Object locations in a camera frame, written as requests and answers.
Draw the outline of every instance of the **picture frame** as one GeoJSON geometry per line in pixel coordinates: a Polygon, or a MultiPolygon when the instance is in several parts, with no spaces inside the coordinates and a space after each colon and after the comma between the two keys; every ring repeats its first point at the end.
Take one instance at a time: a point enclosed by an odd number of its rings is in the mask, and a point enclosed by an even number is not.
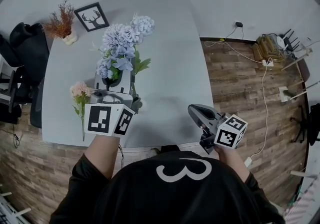
{"type": "Polygon", "coordinates": [[[74,14],[88,32],[109,26],[99,2],[79,8],[74,14]]]}

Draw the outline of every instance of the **table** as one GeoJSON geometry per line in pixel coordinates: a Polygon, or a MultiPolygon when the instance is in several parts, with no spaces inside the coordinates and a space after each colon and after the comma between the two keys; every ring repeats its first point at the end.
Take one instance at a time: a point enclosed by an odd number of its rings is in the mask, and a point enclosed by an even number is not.
{"type": "MultiPolygon", "coordinates": [[[[138,73],[135,88],[146,102],[135,115],[120,143],[122,147],[150,147],[197,142],[201,130],[188,114],[189,104],[213,106],[207,66],[189,0],[101,0],[110,24],[129,23],[135,12],[155,21],[155,32],[138,46],[150,68],[138,73]]],[[[89,146],[94,135],[82,139],[80,118],[72,107],[70,86],[85,81],[93,86],[98,51],[105,29],[87,32],[79,21],[78,41],[67,46],[53,42],[44,79],[42,137],[44,141],[89,146]]]]}

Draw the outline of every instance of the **wooden floor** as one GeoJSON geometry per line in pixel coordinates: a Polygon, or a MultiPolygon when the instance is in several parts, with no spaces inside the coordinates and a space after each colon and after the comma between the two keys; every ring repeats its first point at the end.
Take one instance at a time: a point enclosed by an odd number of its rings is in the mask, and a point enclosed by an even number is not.
{"type": "MultiPolygon", "coordinates": [[[[249,45],[232,43],[237,51],[253,58],[249,45]]],[[[210,77],[214,107],[220,111],[237,114],[249,125],[238,147],[245,160],[258,152],[264,143],[265,105],[262,93],[264,70],[256,63],[230,51],[228,47],[215,45],[203,48],[210,77]]],[[[290,170],[302,170],[306,142],[292,144],[298,132],[290,117],[300,118],[299,105],[303,97],[295,102],[281,103],[279,86],[287,86],[299,78],[295,68],[279,73],[267,71],[265,76],[265,98],[268,106],[268,135],[261,154],[253,157],[250,170],[265,190],[269,200],[286,206],[291,200],[300,179],[290,176],[290,170]]],[[[23,107],[23,116],[15,125],[21,138],[18,149],[14,148],[12,135],[0,131],[0,183],[2,191],[11,191],[7,198],[19,210],[31,207],[25,214],[32,223],[47,223],[67,192],[72,167],[85,148],[43,142],[41,130],[29,123],[29,106],[23,107]]],[[[0,128],[12,131],[12,125],[1,124],[0,128]]],[[[182,150],[191,150],[206,156],[197,144],[180,145],[182,150]]],[[[124,149],[125,164],[145,159],[149,148],[124,149]]],[[[115,172],[120,169],[118,154],[115,172]]]]}

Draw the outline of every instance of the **black shirt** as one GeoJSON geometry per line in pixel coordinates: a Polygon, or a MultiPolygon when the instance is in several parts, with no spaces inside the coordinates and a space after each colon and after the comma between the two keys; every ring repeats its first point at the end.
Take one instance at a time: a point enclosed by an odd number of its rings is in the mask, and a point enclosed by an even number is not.
{"type": "Polygon", "coordinates": [[[168,152],[132,163],[111,180],[83,155],[50,223],[284,223],[254,176],[224,163],[168,152]]]}

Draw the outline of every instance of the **person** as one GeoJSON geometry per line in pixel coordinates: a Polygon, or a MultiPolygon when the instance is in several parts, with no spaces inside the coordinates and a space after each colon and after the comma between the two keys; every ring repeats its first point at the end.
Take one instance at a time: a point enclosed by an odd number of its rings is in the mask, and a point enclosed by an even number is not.
{"type": "Polygon", "coordinates": [[[95,137],[51,224],[284,223],[234,149],[215,147],[215,160],[162,147],[112,177],[119,141],[95,137]]]}

